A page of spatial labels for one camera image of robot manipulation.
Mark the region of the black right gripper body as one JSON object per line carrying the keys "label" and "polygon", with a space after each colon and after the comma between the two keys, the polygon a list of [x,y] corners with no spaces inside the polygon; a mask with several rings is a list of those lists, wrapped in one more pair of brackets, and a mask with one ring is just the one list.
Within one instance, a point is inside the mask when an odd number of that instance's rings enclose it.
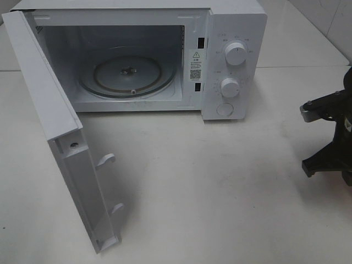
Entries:
{"label": "black right gripper body", "polygon": [[351,69],[344,75],[344,89],[308,101],[300,106],[305,122],[319,119],[335,122],[333,140],[311,157],[302,161],[307,177],[316,172],[341,172],[351,178]]}

